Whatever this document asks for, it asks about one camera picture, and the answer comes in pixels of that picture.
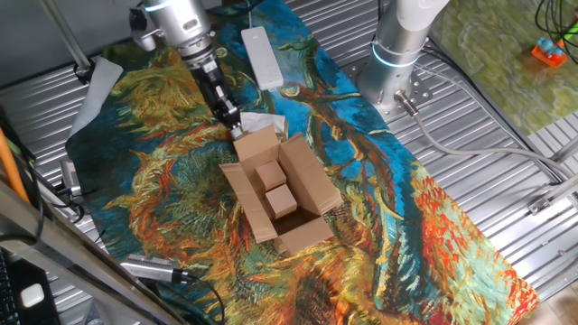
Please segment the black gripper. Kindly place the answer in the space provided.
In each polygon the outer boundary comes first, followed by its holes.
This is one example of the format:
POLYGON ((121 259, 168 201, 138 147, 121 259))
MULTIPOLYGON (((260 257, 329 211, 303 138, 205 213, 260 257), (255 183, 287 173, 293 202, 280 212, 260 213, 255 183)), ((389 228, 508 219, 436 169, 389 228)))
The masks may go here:
POLYGON ((199 91, 214 117, 223 124, 234 139, 243 136, 238 105, 225 99, 225 80, 216 59, 207 58, 191 69, 199 91))

